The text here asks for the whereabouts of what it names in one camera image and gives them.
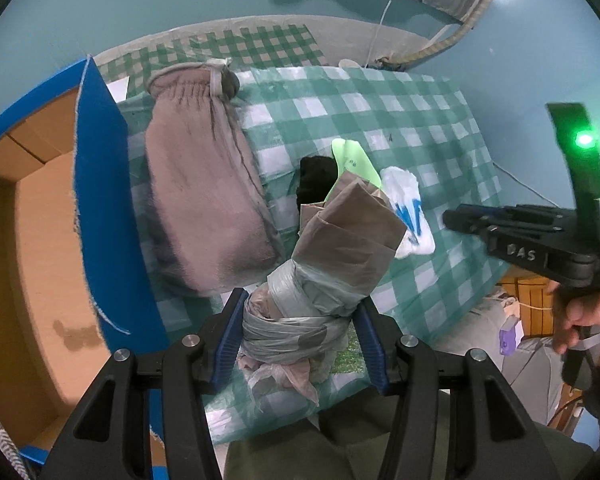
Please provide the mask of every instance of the bright light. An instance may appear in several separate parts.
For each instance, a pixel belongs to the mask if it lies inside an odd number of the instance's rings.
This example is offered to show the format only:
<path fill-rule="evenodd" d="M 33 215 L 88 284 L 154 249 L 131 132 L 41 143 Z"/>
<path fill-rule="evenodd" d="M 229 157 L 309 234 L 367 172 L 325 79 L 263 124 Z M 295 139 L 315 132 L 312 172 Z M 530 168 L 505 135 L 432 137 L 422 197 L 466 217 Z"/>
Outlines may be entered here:
<path fill-rule="evenodd" d="M 580 132 L 576 135 L 576 144 L 585 150 L 592 148 L 595 143 L 596 140 L 594 139 L 593 135 L 591 135 L 591 132 Z"/>

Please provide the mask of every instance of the human hand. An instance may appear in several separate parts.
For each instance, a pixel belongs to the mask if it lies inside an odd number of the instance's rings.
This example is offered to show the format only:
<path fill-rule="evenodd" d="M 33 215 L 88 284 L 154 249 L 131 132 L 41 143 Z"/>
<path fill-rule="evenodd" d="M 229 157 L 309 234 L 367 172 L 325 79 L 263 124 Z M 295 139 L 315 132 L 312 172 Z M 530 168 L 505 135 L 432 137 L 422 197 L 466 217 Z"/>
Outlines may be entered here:
<path fill-rule="evenodd" d="M 556 292 L 559 286 L 559 283 L 550 282 L 546 290 Z M 558 291 L 554 294 L 554 318 L 554 350 L 564 354 L 579 340 L 577 326 L 600 326 L 600 292 L 565 301 Z"/>

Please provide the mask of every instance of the blue wall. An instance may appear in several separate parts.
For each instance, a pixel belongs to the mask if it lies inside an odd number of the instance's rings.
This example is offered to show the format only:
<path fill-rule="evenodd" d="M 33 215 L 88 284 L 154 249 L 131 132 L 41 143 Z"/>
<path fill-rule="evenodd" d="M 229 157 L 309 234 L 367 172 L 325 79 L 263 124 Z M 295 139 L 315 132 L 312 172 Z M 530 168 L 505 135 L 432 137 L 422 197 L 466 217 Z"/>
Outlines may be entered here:
<path fill-rule="evenodd" d="M 323 14 L 378 22 L 388 0 L 13 0 L 0 17 L 0 112 L 60 68 L 112 46 L 220 18 Z M 394 0 L 384 22 L 431 38 L 452 20 Z"/>
<path fill-rule="evenodd" d="M 573 198 L 546 102 L 584 102 L 600 134 L 600 20 L 585 0 L 494 0 L 415 72 L 462 89 L 493 159 L 561 206 Z M 499 172 L 508 203 L 542 201 Z"/>

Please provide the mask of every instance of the metal screw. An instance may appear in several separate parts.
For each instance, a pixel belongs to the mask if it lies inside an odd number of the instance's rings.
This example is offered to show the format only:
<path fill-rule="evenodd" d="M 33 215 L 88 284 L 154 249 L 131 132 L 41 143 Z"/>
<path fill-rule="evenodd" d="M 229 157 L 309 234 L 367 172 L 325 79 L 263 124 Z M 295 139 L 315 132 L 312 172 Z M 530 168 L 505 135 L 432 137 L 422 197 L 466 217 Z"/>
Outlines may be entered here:
<path fill-rule="evenodd" d="M 192 347 L 200 344 L 200 336 L 196 334 L 189 334 L 182 338 L 182 344 L 184 346 Z"/>
<path fill-rule="evenodd" d="M 118 350 L 116 350 L 115 352 L 113 352 L 113 358 L 116 361 L 126 361 L 127 359 L 129 359 L 129 356 L 131 355 L 131 352 L 129 350 L 127 350 L 126 348 L 120 348 Z"/>
<path fill-rule="evenodd" d="M 471 348 L 471 350 L 469 351 L 469 355 L 474 361 L 487 360 L 487 352 L 485 352 L 482 348 Z"/>
<path fill-rule="evenodd" d="M 403 335 L 400 338 L 400 344 L 402 346 L 406 346 L 407 348 L 413 348 L 418 344 L 418 338 L 411 334 Z"/>

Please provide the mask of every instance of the olive green pants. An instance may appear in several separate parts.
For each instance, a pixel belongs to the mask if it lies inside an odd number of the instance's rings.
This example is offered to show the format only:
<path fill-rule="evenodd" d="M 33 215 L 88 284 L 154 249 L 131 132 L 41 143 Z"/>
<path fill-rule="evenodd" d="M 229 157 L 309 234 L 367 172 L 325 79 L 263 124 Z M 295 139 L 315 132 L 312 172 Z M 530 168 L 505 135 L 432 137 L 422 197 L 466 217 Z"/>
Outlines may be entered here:
<path fill-rule="evenodd" d="M 448 398 L 442 392 L 440 396 L 432 479 L 443 479 L 446 470 Z M 320 430 L 305 419 L 232 442 L 224 480 L 376 480 L 396 403 L 397 397 L 381 397 L 368 388 L 320 412 Z M 591 448 L 550 428 L 538 428 L 560 478 L 575 478 L 593 455 Z"/>

